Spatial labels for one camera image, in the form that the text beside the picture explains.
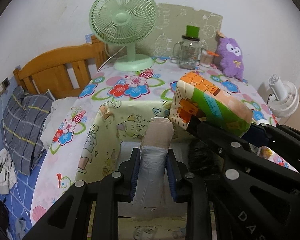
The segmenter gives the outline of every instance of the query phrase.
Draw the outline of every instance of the desk fan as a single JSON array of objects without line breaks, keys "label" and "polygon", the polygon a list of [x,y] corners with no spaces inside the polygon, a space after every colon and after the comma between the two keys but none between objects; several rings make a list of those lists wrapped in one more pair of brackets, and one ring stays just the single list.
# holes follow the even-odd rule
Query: desk fan
[{"label": "desk fan", "polygon": [[274,116],[283,118],[292,115],[299,105],[299,94],[296,86],[289,81],[281,81],[278,75],[272,75],[268,82],[274,93],[268,106]]},{"label": "desk fan", "polygon": [[136,54],[135,44],[151,33],[157,20],[154,0],[96,0],[91,7],[89,24],[101,41],[127,46],[127,55],[114,67],[120,71],[139,71],[153,66],[151,57]]}]

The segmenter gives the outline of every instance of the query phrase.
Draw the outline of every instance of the wooden bed frame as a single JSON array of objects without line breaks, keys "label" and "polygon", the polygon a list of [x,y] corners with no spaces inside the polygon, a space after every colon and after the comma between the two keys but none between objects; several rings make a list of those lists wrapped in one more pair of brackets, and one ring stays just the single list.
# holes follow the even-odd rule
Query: wooden bed frame
[{"label": "wooden bed frame", "polygon": [[[92,44],[58,48],[35,57],[21,70],[13,71],[17,83],[32,94],[38,94],[35,83],[39,93],[50,89],[55,98],[77,97],[91,80],[85,60],[93,58],[98,69],[108,59],[104,43],[95,36],[91,41]],[[78,89],[72,86],[66,63],[72,65]]]}]

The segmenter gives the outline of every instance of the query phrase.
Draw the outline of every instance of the purple plush toy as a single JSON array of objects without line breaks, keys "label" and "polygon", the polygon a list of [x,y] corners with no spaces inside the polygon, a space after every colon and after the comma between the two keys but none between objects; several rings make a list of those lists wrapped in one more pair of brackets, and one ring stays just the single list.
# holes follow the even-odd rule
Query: purple plush toy
[{"label": "purple plush toy", "polygon": [[243,79],[243,62],[242,52],[238,43],[233,38],[227,38],[221,32],[217,31],[220,36],[217,53],[219,54],[220,68],[227,77]]}]

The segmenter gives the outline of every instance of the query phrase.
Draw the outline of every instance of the white wall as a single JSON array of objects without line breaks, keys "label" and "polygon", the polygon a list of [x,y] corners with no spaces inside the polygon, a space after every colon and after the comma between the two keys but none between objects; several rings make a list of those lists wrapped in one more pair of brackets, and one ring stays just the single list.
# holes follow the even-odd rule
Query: white wall
[{"label": "white wall", "polygon": [[[13,0],[0,17],[0,81],[37,55],[78,45],[91,33],[95,0]],[[291,0],[155,0],[223,15],[222,32],[243,51],[245,77],[256,89],[277,73],[300,85],[300,12]]]}]

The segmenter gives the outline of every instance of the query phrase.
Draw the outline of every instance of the blue bed sheet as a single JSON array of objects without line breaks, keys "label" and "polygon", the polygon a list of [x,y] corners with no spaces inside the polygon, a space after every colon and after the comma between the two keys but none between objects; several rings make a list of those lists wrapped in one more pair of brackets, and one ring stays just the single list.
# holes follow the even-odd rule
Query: blue bed sheet
[{"label": "blue bed sheet", "polygon": [[9,223],[10,233],[13,239],[16,239],[16,228],[15,223],[18,218],[23,218],[26,221],[26,232],[28,232],[32,225],[30,221],[30,208],[32,203],[33,191],[39,171],[41,169],[42,162],[47,154],[45,151],[40,158],[37,166],[32,170],[30,176],[26,176],[17,171],[18,184],[15,184],[10,190],[9,195],[1,195],[0,200],[6,198],[5,205],[9,210]]}]

